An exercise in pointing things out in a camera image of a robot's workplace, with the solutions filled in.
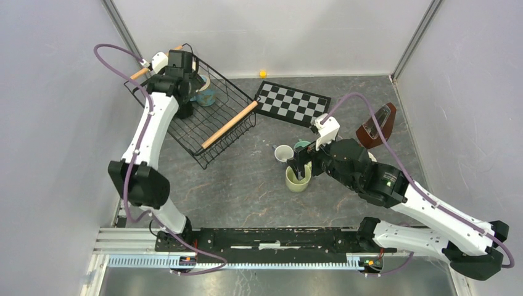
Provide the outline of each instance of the black and white checkered pattern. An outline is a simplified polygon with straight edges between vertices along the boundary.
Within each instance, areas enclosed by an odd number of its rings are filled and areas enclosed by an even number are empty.
[[[258,113],[302,126],[310,126],[316,117],[326,113],[330,101],[267,82],[258,90],[258,97]]]

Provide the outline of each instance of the gray wall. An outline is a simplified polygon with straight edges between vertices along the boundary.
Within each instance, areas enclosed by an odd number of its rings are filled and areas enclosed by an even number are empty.
[[[389,74],[430,0],[114,0],[140,51],[173,44],[228,78]]]
[[[483,220],[511,226],[516,267],[477,295],[523,289],[523,6],[444,1],[398,90],[434,193]]]
[[[77,295],[139,108],[95,58],[122,44],[100,1],[0,4],[0,294]],[[102,54],[127,73],[123,54]]]

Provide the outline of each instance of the gray tabletop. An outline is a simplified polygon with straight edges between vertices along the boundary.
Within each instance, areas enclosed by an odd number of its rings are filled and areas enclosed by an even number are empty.
[[[391,82],[385,76],[274,78],[269,81],[328,97],[363,93],[375,110],[392,102],[398,109],[391,147],[411,176],[424,184],[419,160]],[[254,96],[259,79],[233,81]],[[335,113],[340,136],[355,138],[356,129],[369,118],[359,99],[347,100]],[[284,166],[273,155],[272,145],[293,146],[300,139],[314,141],[308,129],[257,115],[257,124],[219,155],[206,170],[169,135],[160,154],[159,171],[171,182],[170,198],[193,227],[354,226],[373,216],[391,223],[412,219],[367,204],[355,193],[325,174],[314,177],[306,191],[293,193],[285,185]],[[380,146],[371,150],[379,162],[395,165]],[[127,227],[146,227],[148,221]]]

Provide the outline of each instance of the wire basket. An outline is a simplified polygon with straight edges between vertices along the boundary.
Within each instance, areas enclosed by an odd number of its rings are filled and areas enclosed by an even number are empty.
[[[256,125],[254,107],[257,103],[203,60],[199,60],[199,74],[210,78],[209,87],[203,93],[213,93],[215,102],[208,107],[193,102],[193,114],[185,119],[173,117],[167,133],[206,169],[211,161]],[[127,83],[124,85],[143,107],[145,98],[136,97],[138,88],[131,91]]]

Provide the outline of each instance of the wooden dowel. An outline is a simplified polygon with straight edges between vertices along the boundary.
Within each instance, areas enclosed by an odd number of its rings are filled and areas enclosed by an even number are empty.
[[[250,103],[244,110],[238,113],[233,119],[229,120],[224,126],[222,126],[216,133],[210,136],[207,141],[202,144],[203,149],[209,148],[217,139],[219,139],[223,134],[230,130],[236,123],[238,123],[242,118],[249,114],[256,106],[258,105],[257,101]]]
[[[175,48],[176,51],[179,51],[180,49],[182,49],[183,46],[177,46]],[[132,80],[135,80],[135,79],[138,79],[140,77],[142,77],[145,73],[147,73],[149,71],[148,68],[142,68],[140,69],[140,71],[136,72],[135,74],[133,74],[133,76],[131,76],[131,79]]]

